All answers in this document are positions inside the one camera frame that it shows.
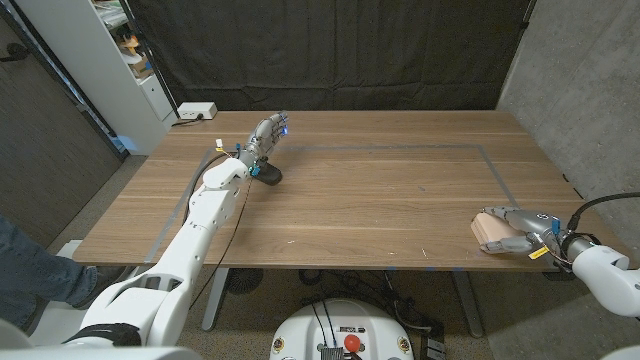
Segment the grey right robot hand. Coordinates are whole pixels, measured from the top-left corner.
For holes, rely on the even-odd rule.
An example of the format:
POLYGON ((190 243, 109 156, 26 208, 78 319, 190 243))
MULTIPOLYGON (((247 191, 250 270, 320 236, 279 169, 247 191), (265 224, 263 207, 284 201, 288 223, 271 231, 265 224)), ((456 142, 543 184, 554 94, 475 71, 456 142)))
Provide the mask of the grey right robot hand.
POLYGON ((497 219, 516 231, 514 235, 500 235, 480 245, 489 254, 530 253, 544 245, 552 251, 560 246, 571 233, 562 227, 560 218, 541 211, 524 210, 518 207, 485 207, 482 214, 497 219))

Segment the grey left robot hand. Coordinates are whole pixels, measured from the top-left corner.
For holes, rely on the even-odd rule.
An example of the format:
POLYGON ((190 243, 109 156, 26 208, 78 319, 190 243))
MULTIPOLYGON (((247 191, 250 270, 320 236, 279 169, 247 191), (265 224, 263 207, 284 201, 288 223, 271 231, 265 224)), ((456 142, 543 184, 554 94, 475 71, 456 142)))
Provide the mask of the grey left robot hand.
POLYGON ((238 159, 250 171, 260 168, 281 138, 288 134, 288 113, 277 112, 262 119, 240 148, 238 159))

